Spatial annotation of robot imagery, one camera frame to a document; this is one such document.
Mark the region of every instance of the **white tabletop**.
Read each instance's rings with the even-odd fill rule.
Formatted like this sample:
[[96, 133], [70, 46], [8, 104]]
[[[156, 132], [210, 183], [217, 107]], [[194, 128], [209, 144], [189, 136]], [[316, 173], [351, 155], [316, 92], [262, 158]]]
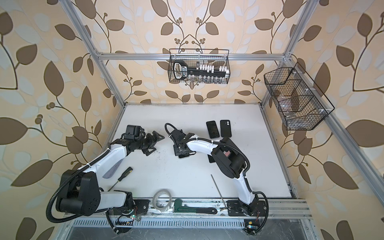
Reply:
[[211, 174], [224, 198], [238, 197], [233, 179], [225, 176], [216, 163], [209, 163], [206, 154], [176, 157], [173, 142], [164, 130], [168, 122], [184, 133], [209, 139], [206, 122], [212, 120], [219, 131], [220, 120], [231, 121], [231, 140], [250, 161], [247, 178], [254, 191], [262, 191], [267, 197], [291, 197], [263, 116], [254, 104], [128, 105], [115, 139], [120, 138], [127, 125], [139, 125], [146, 133], [157, 131], [166, 138], [155, 145], [157, 150], [149, 156], [141, 150], [130, 153], [116, 173], [100, 181], [99, 186], [109, 189], [130, 166], [133, 171], [113, 189], [132, 192], [133, 197], [153, 197], [160, 189], [168, 189], [172, 197], [220, 197]]

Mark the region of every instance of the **screwdriver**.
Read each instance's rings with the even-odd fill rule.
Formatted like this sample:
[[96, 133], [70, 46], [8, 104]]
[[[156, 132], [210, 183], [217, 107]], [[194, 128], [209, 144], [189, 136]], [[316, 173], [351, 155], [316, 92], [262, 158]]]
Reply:
[[130, 174], [131, 172], [132, 172], [132, 168], [131, 167], [129, 167], [129, 168], [127, 168], [127, 170], [125, 170], [122, 174], [121, 174], [121, 176], [119, 177], [119, 179], [118, 179], [118, 181], [108, 190], [108, 192], [118, 183], [118, 182], [120, 182], [121, 180], [123, 180], [126, 176], [128, 176], [128, 174]]

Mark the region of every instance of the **black smartphone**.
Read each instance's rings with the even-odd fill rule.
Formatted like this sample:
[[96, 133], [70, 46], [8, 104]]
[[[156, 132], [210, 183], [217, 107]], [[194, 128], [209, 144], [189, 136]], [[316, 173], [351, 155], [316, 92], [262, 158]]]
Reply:
[[209, 137], [211, 139], [220, 137], [215, 121], [207, 122], [207, 128], [208, 128]]
[[232, 137], [231, 121], [221, 120], [220, 121], [220, 131], [221, 131], [222, 137]]

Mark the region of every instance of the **black wire mesh basket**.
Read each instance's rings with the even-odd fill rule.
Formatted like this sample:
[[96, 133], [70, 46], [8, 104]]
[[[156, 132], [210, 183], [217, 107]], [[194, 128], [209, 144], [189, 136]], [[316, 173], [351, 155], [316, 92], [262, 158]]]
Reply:
[[[267, 90], [287, 130], [313, 130], [334, 110], [333, 104], [315, 81], [313, 86], [304, 82], [300, 76], [304, 74], [302, 69], [296, 64], [293, 68], [282, 67], [264, 74]], [[324, 97], [329, 105], [321, 103], [315, 92]]]
[[231, 75], [228, 54], [229, 50], [224, 49], [171, 48], [169, 82], [228, 84]]

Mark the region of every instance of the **wallpaper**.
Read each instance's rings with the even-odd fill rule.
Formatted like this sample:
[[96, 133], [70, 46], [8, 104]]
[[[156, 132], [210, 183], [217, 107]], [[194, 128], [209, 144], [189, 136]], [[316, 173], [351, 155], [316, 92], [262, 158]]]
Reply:
[[320, 3], [293, 59], [321, 85], [336, 116], [383, 175], [384, 2]]
[[283, 53], [304, 0], [73, 0], [104, 53], [228, 49]]
[[0, 35], [1, 238], [46, 240], [61, 174], [100, 153], [120, 106], [57, 1], [0, 1]]
[[166, 61], [110, 60], [107, 67], [123, 99], [130, 104], [258, 103], [266, 87], [263, 75], [273, 61], [230, 61], [228, 84], [169, 82]]
[[287, 131], [274, 104], [266, 106], [298, 192], [324, 240], [380, 240], [384, 208], [325, 122], [312, 131]]

